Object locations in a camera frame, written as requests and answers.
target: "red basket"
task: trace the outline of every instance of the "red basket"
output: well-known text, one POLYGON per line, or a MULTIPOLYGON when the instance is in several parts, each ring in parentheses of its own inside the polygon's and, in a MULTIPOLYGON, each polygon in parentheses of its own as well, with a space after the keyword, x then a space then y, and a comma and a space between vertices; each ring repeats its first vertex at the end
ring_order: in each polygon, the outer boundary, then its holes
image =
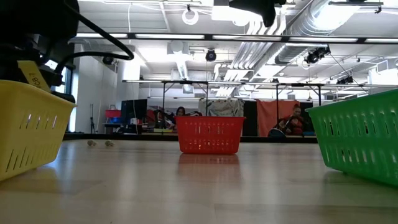
POLYGON ((243 117, 178 116, 180 150, 191 154, 235 154, 243 117))
POLYGON ((120 118, 122 111, 121 110, 105 110, 106 118, 120 118))

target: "plastic basket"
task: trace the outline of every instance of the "plastic basket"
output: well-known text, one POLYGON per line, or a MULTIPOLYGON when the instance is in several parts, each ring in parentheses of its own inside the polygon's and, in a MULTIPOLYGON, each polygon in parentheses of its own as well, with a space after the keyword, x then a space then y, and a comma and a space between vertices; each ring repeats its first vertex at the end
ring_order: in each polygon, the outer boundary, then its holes
POLYGON ((121 110, 105 110, 106 118, 120 118, 121 110))
POLYGON ((5 80, 0 80, 0 100, 0 180, 52 162, 75 104, 5 80))
POLYGON ((178 116, 180 150, 191 154, 235 154, 243 117, 178 116))
POLYGON ((398 90, 308 112, 326 166, 398 185, 398 90))

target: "label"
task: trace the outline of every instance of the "label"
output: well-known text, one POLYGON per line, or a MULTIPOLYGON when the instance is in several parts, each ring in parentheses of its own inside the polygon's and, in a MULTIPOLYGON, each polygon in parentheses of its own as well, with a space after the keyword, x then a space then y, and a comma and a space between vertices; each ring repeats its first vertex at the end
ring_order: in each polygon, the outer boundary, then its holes
POLYGON ((25 78, 29 84, 47 92, 51 91, 35 62, 18 61, 18 67, 25 75, 25 78))

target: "black cable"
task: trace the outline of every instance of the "black cable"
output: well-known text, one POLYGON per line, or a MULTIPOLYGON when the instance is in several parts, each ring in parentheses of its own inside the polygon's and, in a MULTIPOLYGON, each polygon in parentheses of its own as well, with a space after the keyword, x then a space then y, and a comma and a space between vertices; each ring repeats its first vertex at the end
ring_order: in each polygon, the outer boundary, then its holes
MULTIPOLYGON (((332 54, 330 54, 330 56, 335 60, 335 62, 341 67, 341 69, 343 69, 343 71, 345 72, 345 73, 347 73, 347 75, 349 76, 349 77, 352 77, 353 78, 353 81, 359 86, 359 83, 354 79, 354 77, 352 76, 352 75, 350 75, 348 72, 347 72, 347 70, 345 70, 345 68, 343 67, 343 66, 341 66, 340 65, 340 63, 334 58, 334 56, 332 55, 332 54)), ((363 89, 363 91, 365 91, 366 93, 369 93, 367 90, 365 90, 362 86, 359 86, 359 87, 361 87, 362 89, 363 89)))
POLYGON ((79 12, 77 12, 74 8, 70 7, 67 3, 66 0, 64 0, 64 5, 66 6, 66 9, 70 12, 71 15, 76 16, 80 22, 84 23, 87 27, 92 29, 93 31, 99 33, 99 35, 103 36, 105 39, 109 40, 112 44, 116 45, 119 47, 122 51, 127 53, 127 56, 125 55, 119 55, 119 54, 114 54, 114 53, 107 53, 107 52, 78 52, 74 53, 71 55, 66 56, 56 67, 54 70, 55 73, 61 74, 64 66, 68 63, 69 60, 77 57, 82 57, 82 56, 101 56, 101 57, 113 57, 113 58, 118 58, 122 60, 132 60, 134 59, 134 54, 131 52, 131 50, 126 47, 120 40, 114 38, 111 36, 109 33, 92 23, 90 20, 82 16, 79 12))

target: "window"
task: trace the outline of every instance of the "window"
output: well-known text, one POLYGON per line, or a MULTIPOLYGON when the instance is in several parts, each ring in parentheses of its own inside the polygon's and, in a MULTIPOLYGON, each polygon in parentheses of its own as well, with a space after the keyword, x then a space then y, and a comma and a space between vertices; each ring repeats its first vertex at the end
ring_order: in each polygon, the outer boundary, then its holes
MULTIPOLYGON (((52 70, 55 70, 58 63, 54 62, 53 60, 49 60, 45 65, 51 68, 52 70)), ((70 76, 72 75, 72 71, 69 68, 65 67, 63 68, 61 75, 62 75, 63 84, 60 86, 52 86, 51 89, 59 93, 70 93, 70 88, 67 87, 71 85, 70 76)))

